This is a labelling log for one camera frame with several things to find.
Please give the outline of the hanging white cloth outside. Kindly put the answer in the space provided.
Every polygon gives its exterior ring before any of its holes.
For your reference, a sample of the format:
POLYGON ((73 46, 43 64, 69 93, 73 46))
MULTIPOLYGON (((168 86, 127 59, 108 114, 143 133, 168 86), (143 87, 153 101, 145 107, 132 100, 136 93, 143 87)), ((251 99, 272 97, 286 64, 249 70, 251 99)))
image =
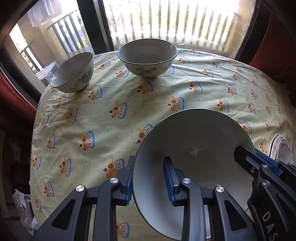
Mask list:
POLYGON ((29 11, 28 18, 32 27, 53 18, 59 10, 59 2, 52 0, 38 1, 29 11))

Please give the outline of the yellow cake print tablecloth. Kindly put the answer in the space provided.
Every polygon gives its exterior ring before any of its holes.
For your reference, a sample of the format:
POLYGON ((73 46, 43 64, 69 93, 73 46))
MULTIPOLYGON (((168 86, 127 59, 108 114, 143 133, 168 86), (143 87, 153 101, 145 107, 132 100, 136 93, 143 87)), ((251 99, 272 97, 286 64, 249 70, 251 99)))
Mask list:
MULTIPOLYGON (((187 109, 213 110, 241 125, 254 148, 268 156, 282 134, 295 158, 295 112, 266 74, 216 54, 181 49, 170 68, 154 78, 126 69, 117 52, 94 61, 81 92, 47 87, 37 110, 31 197, 39 227, 78 186, 101 185, 132 165, 145 137, 168 116, 187 109)), ((116 207, 117 240, 163 240, 142 217, 133 197, 116 207)))

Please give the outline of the beaded rim floral plate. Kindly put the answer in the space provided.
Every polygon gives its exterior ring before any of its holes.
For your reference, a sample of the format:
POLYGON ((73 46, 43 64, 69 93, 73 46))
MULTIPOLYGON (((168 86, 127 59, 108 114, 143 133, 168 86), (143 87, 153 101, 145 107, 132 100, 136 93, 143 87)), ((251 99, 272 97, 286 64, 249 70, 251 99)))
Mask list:
POLYGON ((278 151, 278 146, 280 144, 280 142, 282 140, 286 140, 286 138, 282 135, 282 136, 278 136, 274 142, 273 142, 273 146, 272 146, 272 151, 271 151, 271 159, 275 160, 276 159, 276 153, 278 151))

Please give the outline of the white crumpled paper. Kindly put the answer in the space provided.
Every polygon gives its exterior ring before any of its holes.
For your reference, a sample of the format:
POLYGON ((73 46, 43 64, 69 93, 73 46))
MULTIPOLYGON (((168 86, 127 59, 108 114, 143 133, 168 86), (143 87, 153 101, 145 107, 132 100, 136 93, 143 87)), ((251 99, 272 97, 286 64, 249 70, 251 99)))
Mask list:
POLYGON ((32 208, 31 195, 24 194, 15 189, 12 198, 20 216, 22 225, 27 230, 33 230, 34 227, 36 227, 37 223, 32 208))

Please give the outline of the floral ceramic bowl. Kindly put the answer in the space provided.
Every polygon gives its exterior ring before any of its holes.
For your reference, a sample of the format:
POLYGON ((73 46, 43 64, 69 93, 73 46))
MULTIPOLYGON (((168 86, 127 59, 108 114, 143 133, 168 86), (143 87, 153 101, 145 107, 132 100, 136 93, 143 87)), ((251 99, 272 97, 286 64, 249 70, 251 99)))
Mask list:
POLYGON ((133 197, 144 220, 165 237, 180 240, 182 207, 172 206, 163 160, 202 187, 223 186, 243 208, 252 192, 252 177, 234 160, 234 150, 255 148, 240 124, 225 114, 187 109, 152 128, 138 149, 133 166, 133 197))

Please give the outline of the red curtain right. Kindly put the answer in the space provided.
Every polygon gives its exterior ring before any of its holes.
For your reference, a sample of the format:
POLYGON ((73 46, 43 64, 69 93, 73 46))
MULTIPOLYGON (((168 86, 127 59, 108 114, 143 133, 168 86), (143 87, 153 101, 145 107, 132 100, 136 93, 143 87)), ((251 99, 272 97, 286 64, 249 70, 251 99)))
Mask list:
POLYGON ((275 15, 250 66, 275 81, 295 84, 295 42, 275 15))

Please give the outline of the black window frame post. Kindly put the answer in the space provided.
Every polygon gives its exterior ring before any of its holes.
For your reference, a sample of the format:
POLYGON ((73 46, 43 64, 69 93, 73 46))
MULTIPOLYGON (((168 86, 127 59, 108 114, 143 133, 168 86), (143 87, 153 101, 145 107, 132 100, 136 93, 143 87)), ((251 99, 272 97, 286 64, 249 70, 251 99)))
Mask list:
POLYGON ((78 8, 95 54, 114 51, 102 0, 78 0, 78 8))

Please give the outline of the red curtain left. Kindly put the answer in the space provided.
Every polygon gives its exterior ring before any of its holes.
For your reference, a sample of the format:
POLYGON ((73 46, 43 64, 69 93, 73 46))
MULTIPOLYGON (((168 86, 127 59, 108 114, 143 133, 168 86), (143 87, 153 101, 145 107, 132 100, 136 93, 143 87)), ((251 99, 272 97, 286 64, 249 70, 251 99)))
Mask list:
POLYGON ((2 72, 1 106, 7 107, 14 113, 21 115, 28 120, 32 120, 36 115, 36 110, 15 91, 2 72))

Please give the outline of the red character white plate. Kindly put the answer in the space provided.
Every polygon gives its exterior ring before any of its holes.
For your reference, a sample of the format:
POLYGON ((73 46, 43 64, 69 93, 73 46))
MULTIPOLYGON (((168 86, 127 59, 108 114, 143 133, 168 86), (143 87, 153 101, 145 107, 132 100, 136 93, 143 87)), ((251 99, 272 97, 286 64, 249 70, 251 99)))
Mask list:
POLYGON ((276 157, 278 161, 282 161, 285 164, 291 164, 293 165, 293 155, 292 155, 292 149, 287 140, 281 140, 278 149, 276 151, 276 157))

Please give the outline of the white outdoor air conditioner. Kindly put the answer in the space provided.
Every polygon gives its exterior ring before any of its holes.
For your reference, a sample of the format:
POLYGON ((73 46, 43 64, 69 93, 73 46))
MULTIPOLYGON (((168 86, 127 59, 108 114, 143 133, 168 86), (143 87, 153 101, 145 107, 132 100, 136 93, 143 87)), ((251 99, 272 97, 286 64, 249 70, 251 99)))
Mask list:
POLYGON ((59 65, 56 62, 52 62, 43 70, 39 71, 36 74, 36 77, 43 83, 43 85, 48 86, 51 82, 54 73, 57 71, 58 68, 59 65))

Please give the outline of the scalloped yellow flower plate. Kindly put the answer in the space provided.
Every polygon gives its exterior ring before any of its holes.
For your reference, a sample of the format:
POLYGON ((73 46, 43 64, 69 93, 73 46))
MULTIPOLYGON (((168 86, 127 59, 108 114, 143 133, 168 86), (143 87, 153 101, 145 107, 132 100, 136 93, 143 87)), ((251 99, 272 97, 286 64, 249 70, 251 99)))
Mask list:
POLYGON ((274 142, 274 140, 275 140, 278 136, 282 136, 282 134, 280 134, 280 133, 276 133, 276 134, 274 135, 274 137, 273 137, 273 138, 271 139, 271 141, 270 141, 269 151, 268 151, 268 156, 269 156, 269 157, 271 157, 271 151, 272 151, 273 142, 274 142))

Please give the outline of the red curtain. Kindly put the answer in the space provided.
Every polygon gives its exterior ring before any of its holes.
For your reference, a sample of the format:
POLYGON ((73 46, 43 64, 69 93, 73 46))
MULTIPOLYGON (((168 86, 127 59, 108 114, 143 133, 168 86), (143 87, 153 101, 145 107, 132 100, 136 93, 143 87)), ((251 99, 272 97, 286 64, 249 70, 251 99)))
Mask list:
POLYGON ((295 84, 295 42, 275 15, 250 66, 275 81, 295 84))
POLYGON ((36 110, 15 91, 2 72, 1 106, 7 107, 14 113, 21 115, 28 120, 32 120, 36 115, 36 110))

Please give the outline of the balcony railing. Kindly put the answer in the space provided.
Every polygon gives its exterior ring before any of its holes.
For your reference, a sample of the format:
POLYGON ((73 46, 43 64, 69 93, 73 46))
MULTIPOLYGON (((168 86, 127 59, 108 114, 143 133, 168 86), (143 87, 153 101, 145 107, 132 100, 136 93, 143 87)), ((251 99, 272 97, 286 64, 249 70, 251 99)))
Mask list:
MULTIPOLYGON (((28 12, 10 33, 19 53, 34 72, 73 52, 89 49, 77 1, 58 1, 58 13, 32 27, 28 12)), ((145 38, 162 39, 180 48, 234 58, 239 50, 238 1, 103 1, 118 50, 145 38)))

